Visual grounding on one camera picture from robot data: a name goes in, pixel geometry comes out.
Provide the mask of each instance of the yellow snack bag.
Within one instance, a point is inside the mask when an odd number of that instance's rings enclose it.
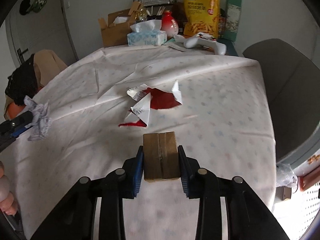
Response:
[[[220,0],[184,0],[184,8],[188,19],[184,35],[203,32],[218,38]]]

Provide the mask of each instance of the gray chair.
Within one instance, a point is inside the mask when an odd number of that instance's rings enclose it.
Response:
[[[258,60],[276,139],[276,161],[294,169],[320,148],[320,69],[280,39],[244,52]]]

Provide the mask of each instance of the white game controller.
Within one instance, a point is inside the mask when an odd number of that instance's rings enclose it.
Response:
[[[190,49],[197,45],[207,46],[213,48],[216,55],[225,55],[227,46],[217,41],[208,40],[200,37],[190,37],[183,42],[185,48]]]

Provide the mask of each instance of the door frame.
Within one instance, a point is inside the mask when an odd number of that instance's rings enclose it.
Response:
[[[67,36],[68,36],[68,39],[69,39],[69,42],[70,42],[70,45],[71,45],[71,49],[72,49],[72,52],[73,52],[73,55],[74,55],[76,61],[78,61],[79,58],[78,58],[75,46],[73,44],[73,40],[71,38],[71,34],[70,34],[69,26],[68,26],[68,21],[67,21],[67,16],[66,16],[66,13],[65,13],[64,1],[63,0],[60,0],[60,5],[61,5],[63,21],[64,21],[65,29],[67,31]],[[7,34],[7,40],[8,40],[10,54],[11,54],[12,60],[13,60],[13,62],[15,64],[16,68],[18,68],[21,65],[21,62],[20,62],[19,56],[17,54],[17,50],[16,50],[16,48],[14,46],[14,43],[13,43],[12,30],[11,30],[11,24],[10,24],[11,13],[12,13],[12,10],[10,10],[9,14],[7,15],[7,17],[5,19],[5,29],[6,29],[6,34]]]

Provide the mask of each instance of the door handle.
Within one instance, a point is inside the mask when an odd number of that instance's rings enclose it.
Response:
[[[23,52],[21,52],[20,48],[17,50],[17,54],[18,54],[18,57],[20,59],[21,64],[25,62],[25,60],[23,58],[23,54],[25,54],[27,51],[29,51],[29,49],[25,49]]]

